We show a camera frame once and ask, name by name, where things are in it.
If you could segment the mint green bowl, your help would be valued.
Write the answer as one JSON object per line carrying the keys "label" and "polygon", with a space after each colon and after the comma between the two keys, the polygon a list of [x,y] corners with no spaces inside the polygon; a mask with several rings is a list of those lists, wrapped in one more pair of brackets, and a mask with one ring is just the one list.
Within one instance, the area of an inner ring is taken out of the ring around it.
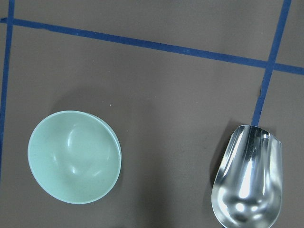
{"label": "mint green bowl", "polygon": [[33,177],[49,195],[66,203],[87,204],[115,186],[122,152],[105,121],[67,110],[37,124],[28,142],[28,162]]}

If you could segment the metal ice scoop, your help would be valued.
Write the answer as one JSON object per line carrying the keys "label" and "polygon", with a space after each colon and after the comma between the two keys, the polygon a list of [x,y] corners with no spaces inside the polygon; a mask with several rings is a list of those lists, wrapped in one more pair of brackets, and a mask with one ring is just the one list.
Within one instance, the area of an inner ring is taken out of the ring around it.
{"label": "metal ice scoop", "polygon": [[262,128],[239,126],[213,183],[215,217],[224,228],[270,228],[282,200],[282,143]]}

